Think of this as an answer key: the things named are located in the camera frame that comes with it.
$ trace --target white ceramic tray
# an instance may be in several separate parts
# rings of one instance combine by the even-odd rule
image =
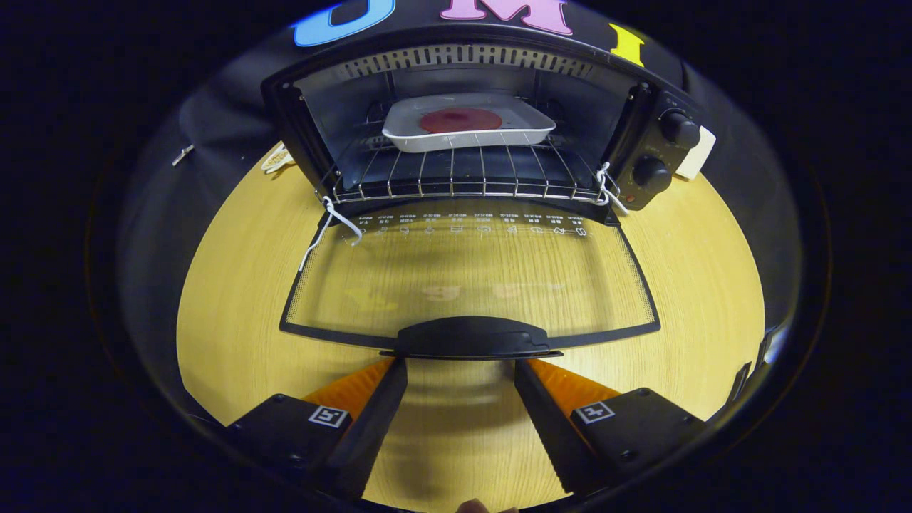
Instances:
[[[421,117],[442,109],[484,109],[503,120],[495,130],[430,133],[421,128]],[[393,104],[383,123],[383,135],[403,152],[422,153],[450,148],[538,144],[554,129],[554,121],[512,96],[465,93],[423,96]]]

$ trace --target pink letter m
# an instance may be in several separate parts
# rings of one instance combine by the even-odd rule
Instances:
[[[450,8],[441,12],[444,19],[484,19],[487,13],[478,8],[477,3],[487,5],[501,21],[516,16],[524,7],[529,14],[521,19],[523,23],[548,32],[570,36],[570,30],[564,21],[564,4],[566,0],[451,0]]]

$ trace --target oven rack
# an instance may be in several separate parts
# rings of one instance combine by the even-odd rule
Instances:
[[[591,204],[607,201],[590,165],[592,161],[573,151],[561,135],[554,133],[539,144],[421,153],[401,152],[386,137],[375,135],[362,139],[350,151],[360,153],[349,161],[366,162],[363,169],[334,166],[320,181],[315,191],[317,198],[328,195],[334,204],[466,196]]]

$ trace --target oven control knob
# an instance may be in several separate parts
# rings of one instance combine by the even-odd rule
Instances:
[[[700,126],[680,112],[662,116],[662,135],[668,142],[689,150],[700,143]]]
[[[671,171],[656,157],[643,157],[633,168],[633,179],[650,194],[658,194],[671,185]]]

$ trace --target yellow table surface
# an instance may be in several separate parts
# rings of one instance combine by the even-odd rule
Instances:
[[[376,350],[279,330],[324,209],[297,167],[265,175],[261,163],[212,220],[178,313],[184,386],[223,424],[274,393],[303,397],[381,358]],[[762,338],[763,298],[751,250],[702,175],[675,179],[644,210],[621,217],[621,225],[652,291],[661,330],[568,349],[549,361],[620,392],[649,387],[707,419],[724,405],[735,373],[754,362]],[[350,254],[358,255],[354,249]],[[559,245],[536,251],[545,260],[565,257]],[[408,253],[404,262],[389,268],[387,280],[408,275]],[[380,324],[389,319],[376,316]],[[380,324],[380,330],[395,328]],[[565,497],[513,388],[510,363],[412,360],[408,367],[409,387],[365,499],[449,513],[474,497],[492,511]]]

